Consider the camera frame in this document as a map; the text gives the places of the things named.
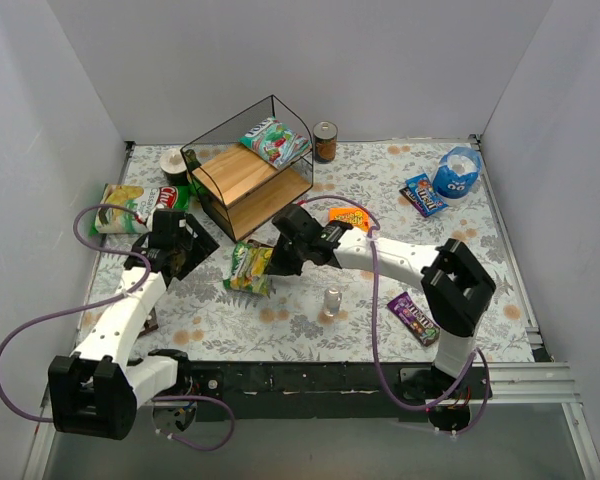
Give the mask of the green Fox's candy bag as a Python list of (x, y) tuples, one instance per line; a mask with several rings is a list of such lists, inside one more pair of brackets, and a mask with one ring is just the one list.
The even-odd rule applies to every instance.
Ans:
[(254, 248), (238, 242), (231, 255), (229, 276), (223, 280), (228, 290), (269, 296), (271, 279), (265, 273), (273, 249)]

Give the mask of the brown chocolate bar wrapper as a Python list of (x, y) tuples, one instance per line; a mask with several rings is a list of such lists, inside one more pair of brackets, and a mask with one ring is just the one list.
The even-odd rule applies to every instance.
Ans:
[(255, 240), (255, 239), (248, 239), (246, 241), (246, 243), (254, 248), (269, 248), (269, 249), (274, 248), (273, 245), (269, 245), (267, 243), (263, 243), (263, 242)]

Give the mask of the brown purple chocolate bar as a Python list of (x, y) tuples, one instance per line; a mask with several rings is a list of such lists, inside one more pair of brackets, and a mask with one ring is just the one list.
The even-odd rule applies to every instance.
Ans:
[(159, 325), (158, 325), (156, 310), (152, 309), (144, 321), (143, 329), (142, 329), (140, 335), (141, 336), (147, 335), (147, 334), (157, 330), (158, 328), (159, 328)]

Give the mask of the teal Fox's candy bag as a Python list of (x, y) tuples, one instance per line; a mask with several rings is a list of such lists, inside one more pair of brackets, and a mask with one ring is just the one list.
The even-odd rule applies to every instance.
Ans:
[(304, 155), (309, 139), (275, 117), (267, 117), (239, 139), (240, 143), (277, 170)]

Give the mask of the purple M&M's candy bag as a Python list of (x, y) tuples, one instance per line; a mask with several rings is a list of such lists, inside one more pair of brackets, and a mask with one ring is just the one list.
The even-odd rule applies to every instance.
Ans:
[(427, 348), (438, 341), (440, 328), (424, 314), (407, 292), (392, 299), (387, 307), (407, 327), (421, 346)]

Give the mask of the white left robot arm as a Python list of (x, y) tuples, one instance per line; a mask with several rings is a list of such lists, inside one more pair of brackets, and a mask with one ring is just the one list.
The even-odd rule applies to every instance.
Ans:
[(184, 279), (218, 246), (193, 215), (174, 209), (153, 213), (149, 232), (124, 263), (117, 300), (70, 355), (55, 357), (49, 366), (58, 431), (121, 440), (143, 404), (162, 394), (190, 392), (194, 381), (186, 353), (166, 349), (137, 364), (129, 359), (171, 281)]

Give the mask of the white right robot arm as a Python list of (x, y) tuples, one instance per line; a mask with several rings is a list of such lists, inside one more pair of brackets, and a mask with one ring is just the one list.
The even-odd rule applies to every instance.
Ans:
[(433, 367), (458, 378), (475, 347), (476, 332), (496, 285), (463, 242), (409, 244), (333, 220), (321, 225), (302, 206), (289, 204), (272, 219), (279, 232), (266, 272), (300, 275), (305, 262), (378, 273), (421, 290), (441, 328)]

